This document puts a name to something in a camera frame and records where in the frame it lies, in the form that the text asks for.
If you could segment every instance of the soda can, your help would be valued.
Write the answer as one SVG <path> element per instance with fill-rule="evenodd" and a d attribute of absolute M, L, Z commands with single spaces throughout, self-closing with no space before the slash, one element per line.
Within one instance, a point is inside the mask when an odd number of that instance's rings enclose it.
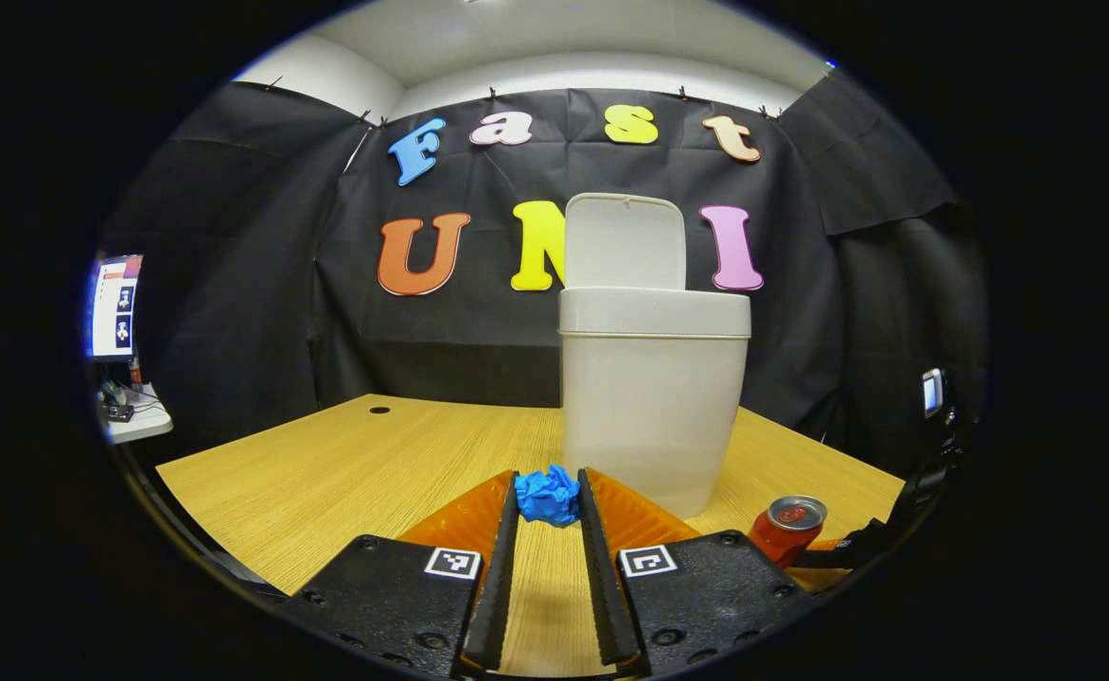
<path fill-rule="evenodd" d="M 757 515 L 749 539 L 781 568 L 788 568 L 820 536 L 827 516 L 828 508 L 815 497 L 783 497 Z"/>

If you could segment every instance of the desk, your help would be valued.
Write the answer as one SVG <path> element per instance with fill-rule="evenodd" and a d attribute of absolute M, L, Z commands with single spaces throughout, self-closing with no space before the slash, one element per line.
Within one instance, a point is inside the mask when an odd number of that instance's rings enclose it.
<path fill-rule="evenodd" d="M 108 423 L 105 433 L 110 443 L 119 445 L 172 430 L 172 415 L 169 414 L 164 403 L 157 400 L 155 388 L 152 388 L 150 383 L 144 383 L 140 390 L 142 393 L 125 392 L 125 404 L 134 407 L 134 416 L 126 423 L 119 420 Z"/>
<path fill-rule="evenodd" d="M 374 415 L 370 407 L 389 407 Z M 235 559 L 287 594 L 354 537 L 397 537 L 491 475 L 562 463 L 562 413 L 365 395 L 157 467 L 180 504 Z M 886 520 L 904 486 L 750 410 L 706 511 L 702 533 L 750 529 L 777 497 L 828 507 L 821 539 Z M 576 677 L 612 671 L 597 651 L 579 524 L 520 522 L 501 672 Z M 844 570 L 792 570 L 805 588 Z"/>

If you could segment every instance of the crumpled paper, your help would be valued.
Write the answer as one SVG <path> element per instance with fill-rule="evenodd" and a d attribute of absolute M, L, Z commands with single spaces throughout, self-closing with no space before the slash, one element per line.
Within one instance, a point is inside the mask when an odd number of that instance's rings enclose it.
<path fill-rule="evenodd" d="M 541 520 L 554 527 L 567 527 L 580 520 L 580 484 L 563 470 L 551 465 L 550 475 L 540 470 L 517 476 L 517 505 L 520 516 L 529 522 Z"/>

